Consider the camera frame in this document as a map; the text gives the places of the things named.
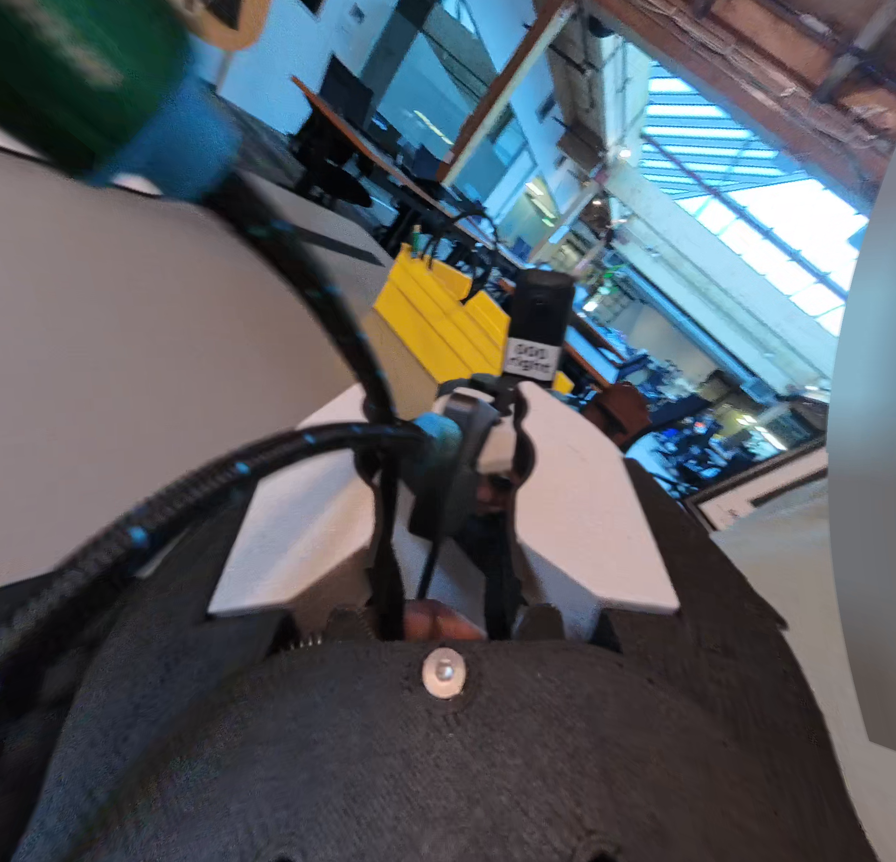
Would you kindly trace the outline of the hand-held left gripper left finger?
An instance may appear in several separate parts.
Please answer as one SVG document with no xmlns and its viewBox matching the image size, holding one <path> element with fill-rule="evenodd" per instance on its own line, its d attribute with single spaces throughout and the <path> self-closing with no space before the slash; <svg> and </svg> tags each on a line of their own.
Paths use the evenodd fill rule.
<svg viewBox="0 0 896 862">
<path fill-rule="evenodd" d="M 375 496 L 353 450 L 320 453 L 256 487 L 209 603 L 213 617 L 287 610 L 303 636 L 330 612 L 361 608 Z"/>
</svg>

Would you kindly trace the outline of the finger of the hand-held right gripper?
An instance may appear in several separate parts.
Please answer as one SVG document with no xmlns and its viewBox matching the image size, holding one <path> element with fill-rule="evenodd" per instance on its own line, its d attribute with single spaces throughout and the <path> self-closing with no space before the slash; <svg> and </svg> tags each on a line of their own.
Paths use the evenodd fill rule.
<svg viewBox="0 0 896 862">
<path fill-rule="evenodd" d="M 490 427 L 477 457 L 477 473 L 485 477 L 510 477 L 518 435 L 512 422 L 496 422 Z"/>
</svg>

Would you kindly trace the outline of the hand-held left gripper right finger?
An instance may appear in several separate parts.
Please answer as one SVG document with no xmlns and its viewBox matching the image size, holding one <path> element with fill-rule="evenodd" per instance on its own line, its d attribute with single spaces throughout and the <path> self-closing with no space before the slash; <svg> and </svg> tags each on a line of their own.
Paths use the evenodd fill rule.
<svg viewBox="0 0 896 862">
<path fill-rule="evenodd" d="M 510 477 L 490 477 L 508 505 L 524 606 L 518 637 L 587 642 L 603 614 L 672 617 L 680 600 L 623 454 L 581 414 L 533 383 L 510 391 L 518 442 Z"/>
</svg>

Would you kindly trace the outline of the yellow plastic bin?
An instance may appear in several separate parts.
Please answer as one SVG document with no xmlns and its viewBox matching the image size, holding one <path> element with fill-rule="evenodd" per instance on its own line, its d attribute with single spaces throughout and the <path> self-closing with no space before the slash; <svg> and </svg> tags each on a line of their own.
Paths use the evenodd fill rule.
<svg viewBox="0 0 896 862">
<path fill-rule="evenodd" d="M 480 290 L 463 303 L 472 279 L 403 243 L 375 310 L 438 384 L 499 375 L 509 316 Z"/>
</svg>

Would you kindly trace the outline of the braided hdmi cable green plugs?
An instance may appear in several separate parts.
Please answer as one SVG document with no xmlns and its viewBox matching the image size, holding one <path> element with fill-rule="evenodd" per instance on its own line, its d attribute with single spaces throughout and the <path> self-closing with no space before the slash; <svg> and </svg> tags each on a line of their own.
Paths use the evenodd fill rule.
<svg viewBox="0 0 896 862">
<path fill-rule="evenodd" d="M 187 30 L 167 0 L 1 0 L 2 127 L 71 176 L 106 186 L 141 174 L 198 202 L 302 299 L 365 394 L 368 422 L 251 443 L 164 487 L 98 532 L 2 622 L 2 689 L 56 654 L 70 620 L 207 513 L 266 476 L 351 450 L 397 488 L 399 463 L 434 469 L 447 439 L 399 421 L 385 374 L 342 292 L 296 226 L 234 168 L 240 139 L 196 81 Z"/>
</svg>

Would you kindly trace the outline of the person's left hand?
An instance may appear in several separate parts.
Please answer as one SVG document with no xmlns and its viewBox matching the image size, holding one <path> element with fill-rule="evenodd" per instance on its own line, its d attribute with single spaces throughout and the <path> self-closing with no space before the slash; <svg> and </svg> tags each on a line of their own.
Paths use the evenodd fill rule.
<svg viewBox="0 0 896 862">
<path fill-rule="evenodd" d="M 408 642 L 484 641 L 487 633 L 440 601 L 407 601 L 403 613 L 404 640 Z"/>
</svg>

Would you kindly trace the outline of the brown leather chair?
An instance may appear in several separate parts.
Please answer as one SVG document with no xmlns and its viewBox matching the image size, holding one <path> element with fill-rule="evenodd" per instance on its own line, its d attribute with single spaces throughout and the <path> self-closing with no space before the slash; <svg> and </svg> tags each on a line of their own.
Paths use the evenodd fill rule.
<svg viewBox="0 0 896 862">
<path fill-rule="evenodd" d="M 652 431 L 647 403 L 638 389 L 628 383 L 610 385 L 596 392 L 581 414 L 623 453 Z"/>
</svg>

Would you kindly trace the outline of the dark framed white panel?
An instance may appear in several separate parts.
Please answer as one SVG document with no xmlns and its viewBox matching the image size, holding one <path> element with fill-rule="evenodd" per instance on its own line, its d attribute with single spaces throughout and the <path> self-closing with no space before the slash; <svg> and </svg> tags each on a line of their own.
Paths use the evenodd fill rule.
<svg viewBox="0 0 896 862">
<path fill-rule="evenodd" d="M 827 471 L 827 445 L 818 440 L 701 489 L 682 505 L 707 532 L 722 532 L 792 490 L 823 480 Z"/>
</svg>

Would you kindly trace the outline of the wooden desk with black legs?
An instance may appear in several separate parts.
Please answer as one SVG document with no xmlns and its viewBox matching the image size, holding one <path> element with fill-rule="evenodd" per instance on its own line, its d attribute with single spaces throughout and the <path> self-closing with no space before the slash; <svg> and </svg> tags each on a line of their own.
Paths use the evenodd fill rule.
<svg viewBox="0 0 896 862">
<path fill-rule="evenodd" d="M 397 251 L 400 238 L 410 228 L 412 214 L 417 214 L 425 224 L 443 229 L 446 233 L 460 232 L 464 245 L 481 245 L 490 250 L 494 258 L 506 261 L 508 267 L 521 267 L 500 241 L 497 227 L 484 209 L 470 202 L 458 201 L 453 196 L 445 199 L 431 196 L 419 183 L 399 170 L 392 160 L 383 157 L 373 144 L 357 133 L 297 76 L 291 76 L 290 80 L 302 92 L 314 113 L 324 118 L 340 139 L 369 166 L 371 181 L 392 194 L 406 211 L 397 216 L 386 231 L 387 250 Z"/>
</svg>

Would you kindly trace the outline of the black office chair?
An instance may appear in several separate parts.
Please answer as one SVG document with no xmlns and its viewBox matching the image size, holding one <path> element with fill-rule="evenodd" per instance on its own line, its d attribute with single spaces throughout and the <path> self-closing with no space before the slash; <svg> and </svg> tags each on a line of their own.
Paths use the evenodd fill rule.
<svg viewBox="0 0 896 862">
<path fill-rule="evenodd" d="M 302 169 L 293 186 L 298 196 L 319 199 L 330 208 L 334 202 L 371 208 L 373 201 L 368 191 L 345 169 L 356 148 L 321 112 L 312 111 L 307 121 L 288 138 L 287 150 Z"/>
</svg>

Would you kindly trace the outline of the black desk monitor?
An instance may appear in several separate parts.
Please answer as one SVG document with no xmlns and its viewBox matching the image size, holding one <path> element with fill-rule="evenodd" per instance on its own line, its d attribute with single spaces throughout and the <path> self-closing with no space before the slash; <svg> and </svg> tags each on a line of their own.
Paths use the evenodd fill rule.
<svg viewBox="0 0 896 862">
<path fill-rule="evenodd" d="M 373 92 L 335 55 L 330 56 L 319 96 L 354 130 L 366 134 L 374 113 Z"/>
</svg>

